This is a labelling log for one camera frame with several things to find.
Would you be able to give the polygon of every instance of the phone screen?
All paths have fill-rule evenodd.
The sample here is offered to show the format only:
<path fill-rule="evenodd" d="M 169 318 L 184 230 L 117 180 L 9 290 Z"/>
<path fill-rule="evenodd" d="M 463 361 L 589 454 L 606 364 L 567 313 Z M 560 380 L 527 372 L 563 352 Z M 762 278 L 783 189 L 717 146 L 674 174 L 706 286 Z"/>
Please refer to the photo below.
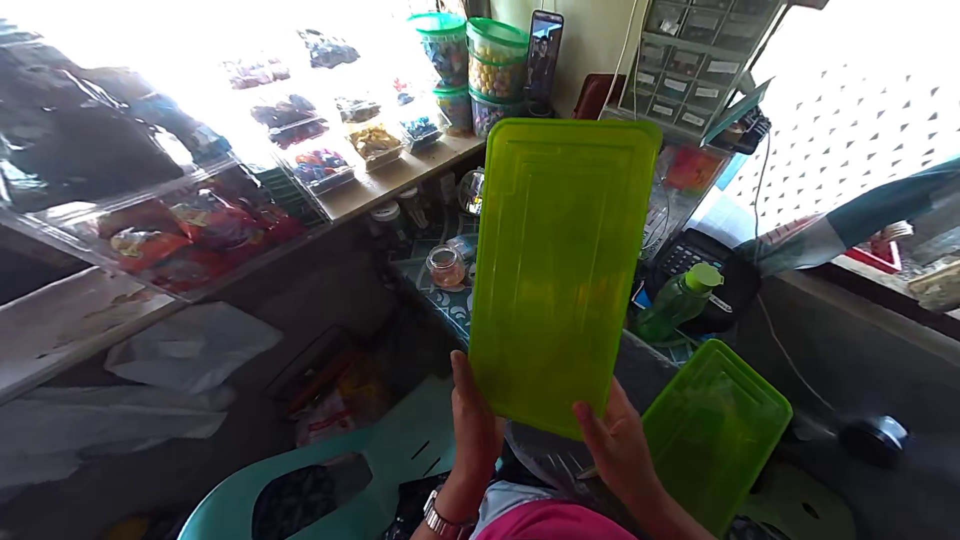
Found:
<path fill-rule="evenodd" d="M 557 67 L 560 37 L 563 32 L 563 15 L 534 11 L 527 58 L 527 93 L 533 101 L 543 104 L 550 101 L 553 73 Z"/>

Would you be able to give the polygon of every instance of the small plastic drawer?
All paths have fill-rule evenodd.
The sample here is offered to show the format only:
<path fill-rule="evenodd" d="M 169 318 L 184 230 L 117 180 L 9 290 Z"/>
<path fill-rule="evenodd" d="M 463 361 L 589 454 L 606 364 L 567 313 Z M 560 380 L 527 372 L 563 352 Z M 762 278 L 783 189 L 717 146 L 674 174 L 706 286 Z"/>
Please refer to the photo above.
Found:
<path fill-rule="evenodd" d="M 667 57 L 665 69 L 671 73 L 693 77 L 700 71 L 700 65 L 703 62 L 703 54 L 691 53 L 680 47 L 673 47 L 670 56 Z"/>
<path fill-rule="evenodd" d="M 693 81 L 686 77 L 679 77 L 664 73 L 657 85 L 657 95 L 676 101 L 683 101 L 693 86 Z"/>
<path fill-rule="evenodd" d="M 736 80 L 741 67 L 739 61 L 729 61 L 707 55 L 697 79 L 715 85 L 730 86 Z"/>
<path fill-rule="evenodd" d="M 722 20 L 723 14 L 720 12 L 690 9 L 686 13 L 686 22 L 680 37 L 687 41 L 710 45 L 717 35 Z"/>
<path fill-rule="evenodd" d="M 638 91 L 636 93 L 636 113 L 637 114 L 646 114 L 647 110 L 650 109 L 650 102 L 653 100 L 654 96 L 648 94 L 644 91 Z M 628 88 L 623 94 L 623 102 L 620 104 L 620 108 L 623 110 L 634 110 L 634 92 L 631 88 Z"/>
<path fill-rule="evenodd" d="M 651 69 L 661 69 L 670 54 L 670 45 L 640 43 L 640 65 Z"/>
<path fill-rule="evenodd" d="M 657 83 L 660 81 L 660 72 L 652 69 L 640 68 L 636 73 L 636 88 L 648 91 L 657 89 Z"/>
<path fill-rule="evenodd" d="M 749 53 L 760 39 L 764 21 L 765 19 L 761 17 L 730 13 L 723 21 L 713 46 L 728 51 Z"/>
<path fill-rule="evenodd" d="M 683 6 L 657 2 L 647 18 L 647 31 L 676 37 L 684 22 L 685 11 Z"/>
<path fill-rule="evenodd" d="M 731 2 L 732 0 L 693 0 L 693 5 L 698 8 L 726 11 Z"/>
<path fill-rule="evenodd" d="M 711 113 L 705 110 L 692 109 L 684 105 L 677 116 L 676 124 L 685 130 L 701 133 L 708 126 Z"/>
<path fill-rule="evenodd" d="M 765 17 L 777 5 L 777 0 L 734 0 L 734 13 Z"/>
<path fill-rule="evenodd" d="M 723 106 L 726 89 L 701 81 L 694 81 L 693 88 L 686 96 L 686 102 L 694 107 L 706 110 L 717 110 Z"/>
<path fill-rule="evenodd" d="M 647 116 L 655 118 L 665 124 L 672 124 L 680 113 L 680 104 L 654 96 L 650 102 Z"/>

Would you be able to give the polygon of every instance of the metal watch band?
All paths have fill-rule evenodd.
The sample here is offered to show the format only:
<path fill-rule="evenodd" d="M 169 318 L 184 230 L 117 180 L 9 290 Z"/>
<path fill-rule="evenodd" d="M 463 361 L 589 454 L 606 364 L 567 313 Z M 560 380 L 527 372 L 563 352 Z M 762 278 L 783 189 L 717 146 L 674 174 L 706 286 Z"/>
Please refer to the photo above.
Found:
<path fill-rule="evenodd" d="M 423 506 L 423 522 L 426 523 L 430 530 L 436 532 L 444 540 L 469 538 L 476 524 L 456 524 L 444 519 L 443 516 L 437 513 L 437 510 L 433 506 L 433 502 L 437 499 L 438 493 L 440 493 L 440 488 L 433 490 L 433 492 L 430 493 L 430 497 L 427 498 L 426 504 Z"/>

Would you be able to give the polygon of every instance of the electrical cord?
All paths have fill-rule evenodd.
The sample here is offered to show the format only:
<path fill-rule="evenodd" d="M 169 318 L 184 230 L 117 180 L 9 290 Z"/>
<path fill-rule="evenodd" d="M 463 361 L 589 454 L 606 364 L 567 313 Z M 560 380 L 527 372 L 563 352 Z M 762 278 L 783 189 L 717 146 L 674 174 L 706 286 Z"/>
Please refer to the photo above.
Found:
<path fill-rule="evenodd" d="M 620 58 L 616 59 L 616 67 L 613 69 L 613 80 L 610 82 L 610 89 L 607 90 L 607 98 L 603 100 L 603 105 L 600 107 L 600 113 L 597 114 L 597 120 L 600 119 L 600 116 L 603 116 L 604 109 L 607 108 L 607 102 L 610 101 L 610 96 L 613 95 L 613 88 L 616 86 L 616 75 L 620 72 L 620 64 L 623 62 L 623 55 L 627 54 L 627 44 L 630 43 L 630 30 L 634 27 L 634 15 L 636 15 L 636 5 L 639 3 L 639 0 L 634 0 L 634 5 L 630 8 L 630 19 L 627 21 L 627 35 L 623 37 L 623 48 L 620 49 Z"/>
<path fill-rule="evenodd" d="M 770 158 L 770 145 L 773 136 L 773 133 L 767 134 L 767 155 L 765 158 L 763 158 L 763 168 L 760 169 L 760 182 L 756 185 L 756 196 L 754 197 L 754 267 L 756 267 L 756 262 L 760 255 L 760 188 L 763 187 L 763 173 L 767 170 L 767 160 Z M 780 342 L 780 338 L 777 336 L 777 331 L 774 330 L 774 322 L 770 318 L 770 313 L 767 311 L 767 306 L 763 303 L 763 296 L 761 296 L 759 292 L 756 294 L 756 299 L 758 302 L 760 302 L 760 310 L 763 311 L 763 317 L 767 320 L 767 327 L 770 329 L 770 336 L 774 338 L 777 346 L 780 347 L 780 352 L 783 353 L 783 357 L 785 357 L 787 363 L 790 364 L 790 368 L 793 369 L 793 373 L 796 374 L 797 378 L 800 379 L 800 382 L 806 386 L 806 389 L 809 390 L 811 394 L 816 396 L 818 400 L 820 400 L 820 403 L 826 405 L 828 409 L 835 411 L 836 409 L 833 408 L 833 405 L 825 400 L 819 392 L 813 389 L 813 386 L 806 381 L 804 376 L 800 373 L 800 370 L 797 369 L 797 364 L 793 363 L 793 357 L 786 352 L 786 347 L 783 347 L 783 344 Z"/>

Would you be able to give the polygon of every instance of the teal plastic chair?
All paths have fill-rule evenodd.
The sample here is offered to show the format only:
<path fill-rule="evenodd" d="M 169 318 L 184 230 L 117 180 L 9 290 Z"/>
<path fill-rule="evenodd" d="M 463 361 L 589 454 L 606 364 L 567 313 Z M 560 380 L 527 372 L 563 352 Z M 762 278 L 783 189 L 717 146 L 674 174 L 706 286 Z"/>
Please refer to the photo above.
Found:
<path fill-rule="evenodd" d="M 289 536 L 289 540 L 373 540 L 393 521 L 400 484 L 453 467 L 452 380 L 425 380 L 371 428 L 275 455 L 220 482 L 190 514 L 179 540 L 243 540 L 252 534 L 253 504 L 271 480 L 338 455 L 359 453 L 372 479 L 356 497 Z"/>

